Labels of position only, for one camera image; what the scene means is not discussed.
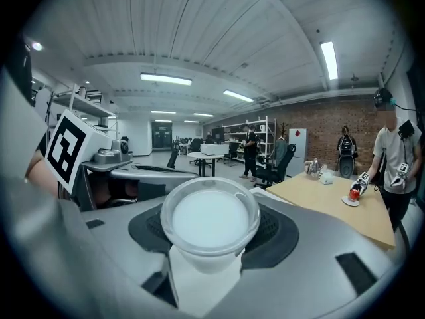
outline teapot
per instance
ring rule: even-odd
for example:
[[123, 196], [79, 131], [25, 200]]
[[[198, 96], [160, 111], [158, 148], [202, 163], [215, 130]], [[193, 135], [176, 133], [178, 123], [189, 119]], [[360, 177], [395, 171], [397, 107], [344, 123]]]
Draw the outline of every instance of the teapot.
[[325, 171], [327, 169], [326, 164], [323, 164], [320, 167], [319, 160], [316, 157], [314, 157], [314, 159], [312, 161], [304, 162], [304, 166], [307, 166], [307, 170], [305, 171], [305, 173], [307, 175], [314, 177], [314, 178], [319, 178], [322, 170]]

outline red object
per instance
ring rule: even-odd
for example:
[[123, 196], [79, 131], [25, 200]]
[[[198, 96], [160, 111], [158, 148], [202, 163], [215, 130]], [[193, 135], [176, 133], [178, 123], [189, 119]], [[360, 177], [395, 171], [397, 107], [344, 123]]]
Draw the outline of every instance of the red object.
[[357, 189], [350, 190], [350, 196], [349, 199], [351, 201], [355, 201], [359, 198], [359, 191]]

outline brick wall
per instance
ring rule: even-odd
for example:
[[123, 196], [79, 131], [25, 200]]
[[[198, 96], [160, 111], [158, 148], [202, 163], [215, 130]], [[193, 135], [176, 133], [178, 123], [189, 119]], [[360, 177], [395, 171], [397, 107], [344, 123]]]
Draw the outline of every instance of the brick wall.
[[264, 119], [265, 116], [269, 119], [276, 118], [278, 124], [284, 122], [289, 128], [306, 128], [307, 159], [317, 157], [321, 163], [328, 164], [328, 168], [334, 170], [337, 170], [337, 143], [344, 125], [349, 127], [357, 143], [357, 171], [368, 169], [372, 163], [375, 138], [383, 126], [378, 121], [370, 97], [352, 97], [277, 106], [251, 112], [207, 124], [204, 126], [204, 134], [222, 124], [237, 124], [246, 119], [254, 121], [258, 117]]

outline small plate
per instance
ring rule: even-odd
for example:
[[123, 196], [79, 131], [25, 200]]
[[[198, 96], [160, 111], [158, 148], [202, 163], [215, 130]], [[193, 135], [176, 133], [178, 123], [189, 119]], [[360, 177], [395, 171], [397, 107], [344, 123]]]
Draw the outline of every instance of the small plate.
[[358, 205], [359, 205], [359, 202], [356, 200], [356, 201], [351, 201], [349, 198], [348, 198], [348, 196], [342, 196], [342, 198], [341, 198], [342, 200], [343, 200], [343, 202], [346, 204], [346, 205], [350, 205], [350, 206], [352, 206], [352, 207], [357, 207]]

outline ceiling light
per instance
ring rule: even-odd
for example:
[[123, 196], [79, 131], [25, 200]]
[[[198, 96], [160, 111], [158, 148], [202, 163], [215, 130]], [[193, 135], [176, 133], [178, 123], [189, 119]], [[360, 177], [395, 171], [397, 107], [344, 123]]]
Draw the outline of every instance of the ceiling light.
[[229, 90], [226, 90], [226, 91], [224, 91], [223, 93], [224, 93], [224, 94], [227, 94], [228, 96], [232, 96], [232, 97], [235, 97], [235, 98], [242, 99], [242, 100], [244, 100], [245, 102], [248, 102], [248, 103], [251, 103], [251, 102], [253, 102], [253, 101], [254, 101], [254, 100], [253, 100], [253, 99], [251, 99], [251, 98], [245, 97], [245, 96], [243, 96], [243, 95], [241, 95], [241, 94], [237, 94], [237, 93], [232, 92], [232, 91], [229, 91]]
[[214, 117], [213, 114], [194, 114], [195, 116]]
[[187, 85], [187, 86], [192, 85], [191, 79], [177, 78], [177, 77], [171, 77], [171, 76], [162, 76], [160, 74], [141, 73], [140, 78], [142, 80], [148, 80], [148, 81], [151, 81], [151, 82], [172, 82], [173, 84], [182, 84], [182, 85]]
[[320, 44], [320, 46], [323, 51], [323, 55], [325, 56], [329, 80], [338, 79], [337, 58], [335, 57], [333, 43], [329, 41], [328, 43]]
[[38, 42], [33, 42], [32, 44], [31, 44], [31, 46], [33, 47], [33, 49], [35, 49], [36, 51], [41, 51], [42, 49], [43, 49], [43, 46], [41, 46], [41, 44], [40, 43], [38, 43]]
[[175, 114], [174, 111], [151, 111], [153, 114]]

